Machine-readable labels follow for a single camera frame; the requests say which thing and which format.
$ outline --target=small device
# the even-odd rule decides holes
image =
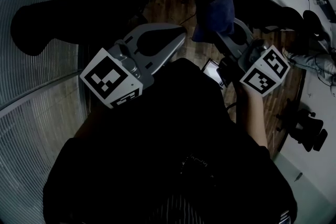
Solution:
[[[219,65],[213,59],[209,58],[205,66],[202,68],[202,72],[216,81],[219,86],[223,88],[224,83],[217,72],[218,68]]]

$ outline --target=floor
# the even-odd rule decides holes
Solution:
[[[180,24],[194,15],[195,12],[196,7],[194,0],[190,0],[188,4],[181,4],[181,0],[150,0],[143,15],[149,23],[167,22]],[[208,58],[212,58],[216,62],[221,60],[222,55],[213,44],[195,43],[191,40],[196,26],[196,16],[183,23],[183,26],[188,32],[187,40],[174,56],[173,60],[184,57],[194,62],[200,68],[205,65]],[[269,44],[275,45],[280,50],[283,46],[289,46],[294,37],[291,32],[279,32],[266,35],[259,30],[255,30],[254,35],[256,38],[267,40]],[[296,67],[292,67],[283,84],[264,98],[266,134],[271,157],[277,154],[277,148],[285,135],[285,130],[281,132],[276,131],[276,127],[280,126],[276,114],[281,114],[288,98],[290,100],[296,98],[300,87],[301,76],[302,71]],[[223,98],[226,106],[235,102],[236,95],[232,84],[223,90]],[[229,110],[229,115],[231,119],[235,121],[235,107]]]

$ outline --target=black shirt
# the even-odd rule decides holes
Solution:
[[[50,223],[276,223],[297,205],[265,147],[234,124],[218,84],[186,59],[61,150]]]

